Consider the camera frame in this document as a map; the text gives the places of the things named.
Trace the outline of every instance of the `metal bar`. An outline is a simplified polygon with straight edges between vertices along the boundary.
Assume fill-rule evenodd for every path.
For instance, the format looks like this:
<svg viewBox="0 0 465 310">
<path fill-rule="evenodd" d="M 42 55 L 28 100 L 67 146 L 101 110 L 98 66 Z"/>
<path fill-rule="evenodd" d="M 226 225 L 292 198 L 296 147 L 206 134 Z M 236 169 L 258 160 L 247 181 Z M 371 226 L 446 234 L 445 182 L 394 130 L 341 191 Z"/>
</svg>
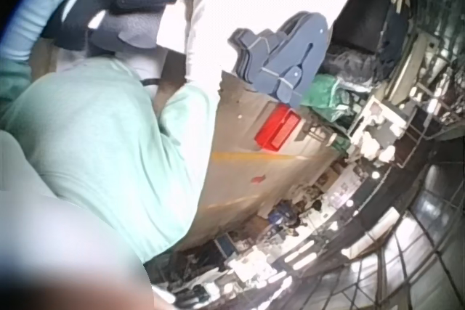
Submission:
<svg viewBox="0 0 465 310">
<path fill-rule="evenodd" d="M 445 134 L 446 132 L 452 131 L 453 129 L 458 128 L 459 126 L 463 126 L 463 123 L 454 123 L 452 126 L 446 127 L 442 129 L 441 131 L 437 132 L 436 134 L 433 134 L 431 136 L 425 137 L 425 140 L 429 141 L 431 139 L 434 139 L 438 136 L 441 136 L 442 134 Z"/>
<path fill-rule="evenodd" d="M 456 214 L 454 214 L 453 216 L 453 219 L 452 219 L 452 222 L 449 224 L 449 227 L 454 227 L 455 224 L 458 223 L 458 220 L 461 218 L 462 216 L 462 212 L 460 211 L 457 211 Z M 425 257 L 425 259 L 415 268 L 415 270 L 413 270 L 413 272 L 411 273 L 411 275 L 406 279 L 404 280 L 404 282 L 399 286 L 397 287 L 396 290 L 394 290 L 393 292 L 391 292 L 391 294 L 389 294 L 387 297 L 385 297 L 382 301 L 381 301 L 381 304 L 383 303 L 386 303 L 387 301 L 389 301 L 389 299 L 391 299 L 392 297 L 394 297 L 397 293 L 399 293 L 399 291 L 401 289 L 403 289 L 405 287 L 405 285 L 407 285 L 410 280 L 423 268 L 423 266 L 429 261 L 429 259 L 435 255 L 436 251 L 439 250 L 439 247 L 442 245 L 442 243 L 445 241 L 445 239 L 448 237 L 448 234 L 444 234 L 440 240 L 438 241 L 436 247 L 434 247 L 432 249 L 432 251 L 430 253 L 428 253 L 428 255 Z"/>
<path fill-rule="evenodd" d="M 356 286 L 355 286 L 354 296 L 352 297 L 352 301 L 351 301 L 351 304 L 350 304 L 350 310 L 352 310 L 354 308 L 354 306 L 357 308 L 357 306 L 355 305 L 355 299 L 357 297 L 358 283 L 360 282 L 361 276 L 362 276 L 362 261 L 360 261 L 360 266 L 358 268 L 357 283 L 356 283 Z"/>
<path fill-rule="evenodd" d="M 434 240 L 432 239 L 431 235 L 429 234 L 429 232 L 426 230 L 426 228 L 424 227 L 424 225 L 418 220 L 418 218 L 416 217 L 416 214 L 414 212 L 411 211 L 411 215 L 412 217 L 416 220 L 416 222 L 418 223 L 418 225 L 420 226 L 421 230 L 423 231 L 423 233 L 425 234 L 426 238 L 428 239 L 429 243 L 431 244 L 431 247 L 434 248 Z M 449 280 L 449 283 L 450 283 L 450 286 L 453 288 L 453 292 L 456 294 L 456 297 L 458 299 L 458 302 L 460 303 L 460 305 L 462 306 L 462 308 L 465 308 L 465 301 L 464 299 L 462 298 L 461 294 L 460 294 L 460 290 L 457 288 L 455 282 L 453 281 L 452 279 L 452 275 L 450 274 L 449 272 L 449 269 L 447 268 L 447 266 L 445 265 L 443 259 L 442 259 L 442 254 L 441 252 L 439 252 L 439 250 L 437 248 L 435 248 L 435 251 L 434 253 L 436 254 L 442 268 L 444 269 L 444 272 L 446 274 L 446 276 L 448 277 L 448 280 Z"/>
<path fill-rule="evenodd" d="M 376 274 L 376 279 L 378 284 L 376 285 L 376 295 L 375 295 L 375 304 L 376 307 L 380 306 L 381 299 L 383 298 L 383 293 L 384 293 L 384 277 L 386 276 L 384 270 L 384 253 L 383 253 L 383 248 L 378 249 L 378 270 Z"/>
<path fill-rule="evenodd" d="M 334 295 L 334 291 L 336 290 L 336 287 L 337 287 L 338 284 L 339 284 L 339 280 L 341 279 L 342 270 L 344 270 L 344 268 L 341 268 L 341 271 L 339 272 L 339 275 L 337 275 L 337 280 L 336 280 L 336 282 L 334 283 L 334 286 L 333 286 L 333 288 L 331 289 L 331 292 L 329 293 L 329 297 L 328 297 L 328 299 L 326 299 L 325 305 L 324 305 L 324 307 L 323 307 L 321 310 L 326 310 L 326 307 L 328 306 L 329 301 L 331 300 L 331 297 Z"/>
<path fill-rule="evenodd" d="M 459 115 L 456 114 L 456 112 L 454 112 L 452 110 L 451 107 L 449 107 L 447 104 L 445 104 L 441 97 L 436 97 L 425 85 L 423 85 L 422 83 L 416 83 L 417 87 L 419 87 L 421 90 L 423 90 L 424 92 L 426 92 L 427 95 L 429 95 L 430 97 L 434 98 L 434 99 L 437 99 L 437 102 L 442 105 L 454 118 L 456 118 L 458 121 L 461 121 L 463 120 L 462 117 L 460 117 Z"/>
<path fill-rule="evenodd" d="M 394 238 L 395 242 L 397 244 L 397 248 L 399 250 L 399 257 L 400 257 L 400 264 L 402 265 L 402 271 L 404 274 L 404 280 L 407 279 L 407 266 L 405 265 L 405 259 L 404 259 L 404 253 L 402 252 L 402 248 L 400 247 L 399 239 L 397 238 L 397 235 L 394 233 Z M 412 297 L 410 295 L 410 292 L 407 294 L 407 301 L 408 301 L 408 308 L 412 309 Z"/>
<path fill-rule="evenodd" d="M 428 126 L 424 128 L 423 132 L 421 132 L 420 137 L 419 137 L 418 140 L 416 141 L 415 146 L 413 147 L 413 149 L 412 149 L 412 151 L 410 152 L 410 154 L 408 154 L 408 157 L 404 160 L 403 164 L 402 164 L 402 165 L 397 164 L 397 166 L 399 166 L 400 168 L 404 168 L 405 165 L 407 165 L 408 161 L 411 159 L 411 157 L 413 156 L 414 152 L 416 151 L 416 149 L 419 147 L 421 141 L 423 140 L 424 135 L 426 134 L 426 131 L 428 131 Z"/>
<path fill-rule="evenodd" d="M 428 192 L 429 194 L 431 194 L 431 196 L 434 196 L 435 198 L 437 198 L 437 199 L 443 201 L 446 205 L 451 206 L 451 207 L 454 207 L 454 208 L 458 208 L 457 205 L 454 205 L 454 204 L 452 203 L 452 200 L 456 198 L 456 195 L 458 194 L 458 191 L 460 190 L 460 188 L 461 188 L 463 185 L 464 185 L 464 181 L 462 181 L 462 182 L 460 183 L 460 185 L 458 186 L 458 189 L 453 193 L 452 197 L 450 198 L 450 201 L 446 200 L 446 199 L 443 198 L 442 196 L 436 194 L 435 192 L 432 192 L 432 191 L 429 190 L 429 189 L 423 188 L 423 190 L 424 190 L 425 192 Z"/>
<path fill-rule="evenodd" d="M 305 306 L 308 304 L 310 299 L 313 297 L 313 294 L 315 293 L 315 291 L 318 289 L 318 287 L 320 287 L 320 283 L 321 283 L 322 278 L 323 278 L 323 275 L 320 275 L 320 278 L 318 279 L 317 285 L 315 286 L 315 288 L 313 288 L 312 292 L 310 292 L 307 299 L 305 299 L 304 304 L 299 308 L 299 310 L 304 310 Z"/>
</svg>

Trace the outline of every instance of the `metal grid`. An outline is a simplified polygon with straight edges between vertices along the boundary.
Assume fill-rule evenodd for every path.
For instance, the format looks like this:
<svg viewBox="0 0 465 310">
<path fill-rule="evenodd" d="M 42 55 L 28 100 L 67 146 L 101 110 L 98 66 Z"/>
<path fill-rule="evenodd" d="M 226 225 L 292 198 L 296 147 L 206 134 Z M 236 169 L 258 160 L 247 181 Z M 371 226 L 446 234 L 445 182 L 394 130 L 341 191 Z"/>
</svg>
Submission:
<svg viewBox="0 0 465 310">
<path fill-rule="evenodd" d="M 322 274 L 296 310 L 465 309 L 465 183 L 455 175 L 463 169 L 460 161 L 430 164 L 382 247 Z"/>
</svg>

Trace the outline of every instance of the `ceiling light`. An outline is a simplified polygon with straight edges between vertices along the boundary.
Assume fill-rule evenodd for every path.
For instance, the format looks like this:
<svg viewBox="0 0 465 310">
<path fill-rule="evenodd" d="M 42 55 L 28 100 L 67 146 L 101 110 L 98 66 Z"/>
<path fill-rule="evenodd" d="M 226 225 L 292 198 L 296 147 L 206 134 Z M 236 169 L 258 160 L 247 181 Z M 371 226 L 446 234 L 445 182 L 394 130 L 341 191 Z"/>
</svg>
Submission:
<svg viewBox="0 0 465 310">
<path fill-rule="evenodd" d="M 299 252 L 294 252 L 294 253 L 290 254 L 289 256 L 285 257 L 284 261 L 286 263 L 288 263 L 289 261 L 293 261 L 295 258 L 297 258 L 298 255 L 299 255 Z"/>
<path fill-rule="evenodd" d="M 334 221 L 334 222 L 329 226 L 329 229 L 331 229 L 331 230 L 333 230 L 334 232 L 336 232 L 337 229 L 339 229 L 338 224 L 337 224 L 337 221 Z"/>
<path fill-rule="evenodd" d="M 275 283 L 276 281 L 281 280 L 287 274 L 287 272 L 280 272 L 279 274 L 273 275 L 268 279 L 268 283 Z"/>
<path fill-rule="evenodd" d="M 305 251 L 308 250 L 310 247 L 312 247 L 314 244 L 315 244 L 315 241 L 313 241 L 313 240 L 310 241 L 309 243 L 306 243 L 305 245 L 303 245 L 302 247 L 300 247 L 299 253 L 305 252 Z"/>
<path fill-rule="evenodd" d="M 310 264 L 312 261 L 314 261 L 315 259 L 317 258 L 317 254 L 316 253 L 311 253 L 309 254 L 308 256 L 306 256 L 305 258 L 303 258 L 302 260 L 298 261 L 297 263 L 294 264 L 293 266 L 293 269 L 294 270 L 300 270 L 302 269 L 304 266 Z"/>
<path fill-rule="evenodd" d="M 416 87 L 416 86 L 412 87 L 412 89 L 410 90 L 410 97 L 415 96 L 416 90 L 417 90 L 417 87 Z"/>
<path fill-rule="evenodd" d="M 255 287 L 256 289 L 260 290 L 262 288 L 265 288 L 266 286 L 268 285 L 268 282 L 264 281 L 264 280 L 260 280 L 256 283 Z"/>
<path fill-rule="evenodd" d="M 292 285 L 292 276 L 289 276 L 284 279 L 283 284 L 281 285 L 282 289 L 289 288 Z"/>
<path fill-rule="evenodd" d="M 227 283 L 227 284 L 225 285 L 225 288 L 224 288 L 225 294 L 231 293 L 233 290 L 234 290 L 234 284 L 233 284 L 232 282 L 231 282 L 231 283 Z"/>
</svg>

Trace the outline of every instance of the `person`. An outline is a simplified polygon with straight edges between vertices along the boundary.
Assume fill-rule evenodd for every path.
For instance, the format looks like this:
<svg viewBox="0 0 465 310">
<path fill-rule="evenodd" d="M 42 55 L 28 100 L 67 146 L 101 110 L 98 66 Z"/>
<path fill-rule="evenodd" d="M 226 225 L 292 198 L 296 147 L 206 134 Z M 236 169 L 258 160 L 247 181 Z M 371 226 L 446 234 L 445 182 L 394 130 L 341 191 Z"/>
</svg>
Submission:
<svg viewBox="0 0 465 310">
<path fill-rule="evenodd" d="M 2 166 L 0 189 L 46 187 L 109 224 L 145 263 L 185 236 L 197 210 L 227 40 L 217 0 L 193 0 L 186 83 L 159 118 L 137 70 L 115 57 L 31 81 L 31 48 L 62 1 L 23 0 L 0 43 L 0 145 L 17 142 L 28 161 L 17 173 Z M 32 182 L 21 177 L 29 166 Z"/>
</svg>

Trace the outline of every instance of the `blue object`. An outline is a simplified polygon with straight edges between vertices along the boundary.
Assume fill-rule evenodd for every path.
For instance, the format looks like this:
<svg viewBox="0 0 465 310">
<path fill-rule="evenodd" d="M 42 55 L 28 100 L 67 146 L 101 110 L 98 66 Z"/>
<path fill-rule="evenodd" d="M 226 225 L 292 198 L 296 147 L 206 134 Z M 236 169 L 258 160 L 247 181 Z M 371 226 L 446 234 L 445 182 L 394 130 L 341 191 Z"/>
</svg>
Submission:
<svg viewBox="0 0 465 310">
<path fill-rule="evenodd" d="M 328 25 L 321 14 L 300 12 L 277 33 L 237 30 L 231 42 L 240 50 L 236 73 L 255 91 L 297 108 L 326 54 Z"/>
</svg>

